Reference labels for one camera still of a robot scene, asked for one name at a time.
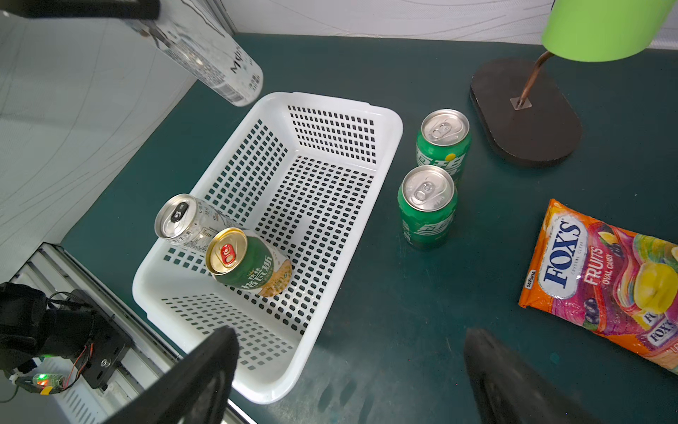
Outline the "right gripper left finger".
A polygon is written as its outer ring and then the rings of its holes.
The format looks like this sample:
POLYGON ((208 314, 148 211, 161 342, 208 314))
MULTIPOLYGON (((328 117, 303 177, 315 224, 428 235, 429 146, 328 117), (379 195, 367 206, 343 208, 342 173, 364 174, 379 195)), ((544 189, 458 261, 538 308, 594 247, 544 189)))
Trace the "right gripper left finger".
POLYGON ((220 423, 238 364, 235 330, 215 330, 109 423, 220 423))

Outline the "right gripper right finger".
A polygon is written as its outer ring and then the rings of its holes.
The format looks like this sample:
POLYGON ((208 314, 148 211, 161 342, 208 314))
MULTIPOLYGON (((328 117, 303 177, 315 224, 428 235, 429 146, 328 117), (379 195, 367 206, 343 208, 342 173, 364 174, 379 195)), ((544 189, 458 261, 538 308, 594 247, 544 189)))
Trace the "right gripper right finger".
POLYGON ((483 423, 600 422, 488 330, 467 330, 464 364, 483 423))

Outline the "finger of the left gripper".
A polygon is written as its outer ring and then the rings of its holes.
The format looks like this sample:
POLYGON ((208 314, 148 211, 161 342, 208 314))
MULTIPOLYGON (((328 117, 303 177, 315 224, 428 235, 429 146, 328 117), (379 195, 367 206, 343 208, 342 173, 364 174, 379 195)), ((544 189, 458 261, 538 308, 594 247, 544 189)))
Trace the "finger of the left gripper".
POLYGON ((1 11, 27 19, 157 19, 159 0, 1 0, 1 11))

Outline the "silver can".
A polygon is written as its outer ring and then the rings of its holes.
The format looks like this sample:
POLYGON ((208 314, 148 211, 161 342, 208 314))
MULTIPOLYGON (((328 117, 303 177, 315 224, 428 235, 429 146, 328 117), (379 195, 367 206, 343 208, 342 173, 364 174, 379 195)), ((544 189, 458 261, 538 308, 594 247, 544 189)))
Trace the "silver can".
POLYGON ((219 212, 207 201, 178 194, 167 201, 158 212, 155 234, 173 246, 206 254, 215 236, 238 224, 219 212))
POLYGON ((261 67, 198 1, 162 1, 157 19, 127 19, 130 28, 231 104, 256 101, 261 67))

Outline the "gold top green can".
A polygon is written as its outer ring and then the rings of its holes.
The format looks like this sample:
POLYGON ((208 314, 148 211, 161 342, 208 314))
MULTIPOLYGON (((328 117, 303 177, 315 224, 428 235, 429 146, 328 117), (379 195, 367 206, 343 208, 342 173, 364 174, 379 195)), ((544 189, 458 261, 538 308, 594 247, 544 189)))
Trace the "gold top green can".
POLYGON ((282 293, 292 278, 289 258, 253 231, 237 227, 215 235, 206 266, 217 282, 265 298, 282 293))

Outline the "silver can front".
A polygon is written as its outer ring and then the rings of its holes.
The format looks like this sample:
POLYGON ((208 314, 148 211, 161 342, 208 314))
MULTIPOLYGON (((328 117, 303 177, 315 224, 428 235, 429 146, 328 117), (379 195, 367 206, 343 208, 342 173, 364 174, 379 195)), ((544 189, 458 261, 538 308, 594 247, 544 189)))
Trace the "silver can front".
POLYGON ((158 212, 155 234, 173 246, 206 254, 215 236, 238 224, 219 212, 207 201, 178 194, 167 201, 158 212))

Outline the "green can front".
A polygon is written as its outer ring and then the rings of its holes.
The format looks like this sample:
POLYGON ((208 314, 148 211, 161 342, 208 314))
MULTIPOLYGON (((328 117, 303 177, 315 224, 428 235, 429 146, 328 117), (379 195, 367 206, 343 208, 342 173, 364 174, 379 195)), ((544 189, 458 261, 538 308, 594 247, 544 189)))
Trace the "green can front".
POLYGON ((418 166, 399 187, 404 238, 415 248, 429 250, 444 244, 458 203, 453 179, 440 167, 418 166))

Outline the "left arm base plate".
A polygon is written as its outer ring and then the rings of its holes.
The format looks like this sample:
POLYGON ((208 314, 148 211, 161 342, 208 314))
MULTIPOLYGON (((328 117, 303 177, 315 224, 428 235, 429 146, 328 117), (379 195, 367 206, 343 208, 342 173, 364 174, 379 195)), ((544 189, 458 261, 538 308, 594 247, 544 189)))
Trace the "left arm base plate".
POLYGON ((115 322, 114 316, 105 312, 83 290, 74 290, 70 299, 82 304, 79 310, 93 312, 95 327, 91 332, 92 356, 81 375, 92 389, 105 389, 128 350, 133 346, 131 337, 115 322))

